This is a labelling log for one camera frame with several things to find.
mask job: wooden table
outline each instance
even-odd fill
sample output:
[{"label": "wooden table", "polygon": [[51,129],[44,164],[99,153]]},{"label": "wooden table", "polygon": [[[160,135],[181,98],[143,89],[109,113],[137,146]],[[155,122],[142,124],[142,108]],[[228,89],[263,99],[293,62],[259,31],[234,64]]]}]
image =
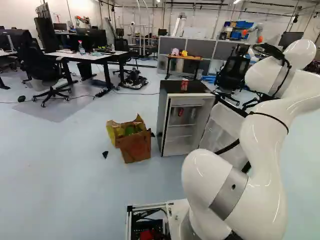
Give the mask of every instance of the wooden table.
[{"label": "wooden table", "polygon": [[168,65],[166,67],[166,76],[164,78],[165,80],[167,80],[170,77],[169,69],[170,69],[170,61],[171,61],[171,59],[185,59],[185,60],[195,61],[196,62],[196,67],[195,67],[195,73],[194,73],[193,80],[196,80],[200,62],[203,60],[202,56],[176,56],[176,55],[169,54],[167,56],[167,58],[168,58]]}]

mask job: red can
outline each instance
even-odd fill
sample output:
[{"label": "red can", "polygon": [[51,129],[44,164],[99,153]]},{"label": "red can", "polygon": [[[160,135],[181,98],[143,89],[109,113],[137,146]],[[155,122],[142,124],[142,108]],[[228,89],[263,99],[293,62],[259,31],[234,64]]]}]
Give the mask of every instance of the red can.
[{"label": "red can", "polygon": [[188,89],[188,83],[189,83],[189,80],[186,79],[186,78],[183,78],[182,81],[181,81],[181,90],[182,91],[187,91]]}]

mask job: chair backrest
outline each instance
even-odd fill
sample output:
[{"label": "chair backrest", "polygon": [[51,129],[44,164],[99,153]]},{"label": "chair backrest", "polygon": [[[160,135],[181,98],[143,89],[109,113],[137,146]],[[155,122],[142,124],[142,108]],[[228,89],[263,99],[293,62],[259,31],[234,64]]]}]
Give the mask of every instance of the chair backrest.
[{"label": "chair backrest", "polygon": [[22,61],[22,70],[30,77],[44,82],[61,78],[59,66],[41,51],[38,41],[32,38],[28,30],[24,30],[19,39],[17,52]]},{"label": "chair backrest", "polygon": [[216,76],[216,84],[226,90],[236,90],[244,82],[250,59],[230,56],[223,69]]},{"label": "chair backrest", "polygon": [[128,40],[124,38],[114,39],[114,49],[116,51],[129,52]]}]

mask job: blue storage bin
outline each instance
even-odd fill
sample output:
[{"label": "blue storage bin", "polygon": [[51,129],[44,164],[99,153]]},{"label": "blue storage bin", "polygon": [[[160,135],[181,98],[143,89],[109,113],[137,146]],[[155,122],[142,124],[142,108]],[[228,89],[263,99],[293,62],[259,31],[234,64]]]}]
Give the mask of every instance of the blue storage bin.
[{"label": "blue storage bin", "polygon": [[252,26],[254,25],[254,22],[248,22],[246,21],[245,24],[244,24],[244,28],[251,28]]},{"label": "blue storage bin", "polygon": [[246,25],[246,21],[237,21],[236,22],[236,27],[238,28],[244,28]]},{"label": "blue storage bin", "polygon": [[230,37],[233,38],[233,39],[240,39],[241,38],[241,32],[232,31]]}]

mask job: white desk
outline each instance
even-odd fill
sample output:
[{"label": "white desk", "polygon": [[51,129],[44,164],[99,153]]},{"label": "white desk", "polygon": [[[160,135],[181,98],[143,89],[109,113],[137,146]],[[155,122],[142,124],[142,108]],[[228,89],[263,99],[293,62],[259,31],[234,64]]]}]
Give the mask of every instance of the white desk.
[{"label": "white desk", "polygon": [[[1,57],[9,57],[9,56],[16,55],[16,54],[17,54],[16,51],[0,51],[0,58]],[[9,86],[6,86],[4,84],[4,82],[1,79],[1,77],[0,77],[0,89],[5,89],[5,90],[10,89]]]},{"label": "white desk", "polygon": [[65,52],[51,52],[51,53],[46,53],[45,55],[49,56],[55,56],[55,57],[63,57],[67,59],[77,59],[77,60],[89,60],[89,61],[97,61],[105,58],[109,58],[110,55],[102,55],[102,56],[92,56],[89,54],[81,55],[79,52],[76,53],[65,53]]},{"label": "white desk", "polygon": [[125,58],[127,53],[128,53],[127,51],[116,51],[114,54],[103,54],[101,56],[92,56],[88,53],[81,55],[79,52],[66,53],[66,52],[56,51],[56,52],[46,53],[45,55],[52,56],[52,57],[63,57],[68,59],[69,61],[80,62],[83,65],[86,65],[86,64],[103,65],[106,87],[109,90],[111,90],[113,88],[113,84],[111,83],[111,80],[110,80],[108,60],[110,59],[110,62],[115,61],[115,59],[119,61],[120,79],[121,79],[121,82],[123,82],[125,78],[123,58]]}]

